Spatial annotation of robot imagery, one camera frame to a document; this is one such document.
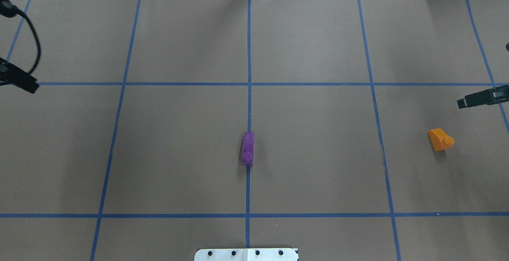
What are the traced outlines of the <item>purple trapezoid block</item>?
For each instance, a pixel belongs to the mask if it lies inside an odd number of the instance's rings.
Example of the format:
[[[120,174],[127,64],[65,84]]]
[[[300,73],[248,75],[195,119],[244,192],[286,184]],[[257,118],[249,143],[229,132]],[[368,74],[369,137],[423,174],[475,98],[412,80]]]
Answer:
[[[241,163],[247,168],[253,166],[256,135],[253,132],[245,132],[242,140]]]

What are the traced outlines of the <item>orange trapezoid block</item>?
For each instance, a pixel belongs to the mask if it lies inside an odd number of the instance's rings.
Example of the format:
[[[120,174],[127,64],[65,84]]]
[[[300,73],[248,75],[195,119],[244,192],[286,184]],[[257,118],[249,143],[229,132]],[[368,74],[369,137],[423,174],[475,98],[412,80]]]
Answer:
[[[453,147],[455,144],[453,137],[449,136],[441,128],[430,129],[427,135],[435,152],[444,151],[445,149]]]

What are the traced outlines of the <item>white central pillar base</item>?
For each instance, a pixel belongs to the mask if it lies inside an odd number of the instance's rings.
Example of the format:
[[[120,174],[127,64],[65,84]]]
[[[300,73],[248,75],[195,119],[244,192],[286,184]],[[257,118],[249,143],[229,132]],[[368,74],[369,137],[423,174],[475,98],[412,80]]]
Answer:
[[[298,261],[294,248],[221,248],[199,249],[195,261]]]

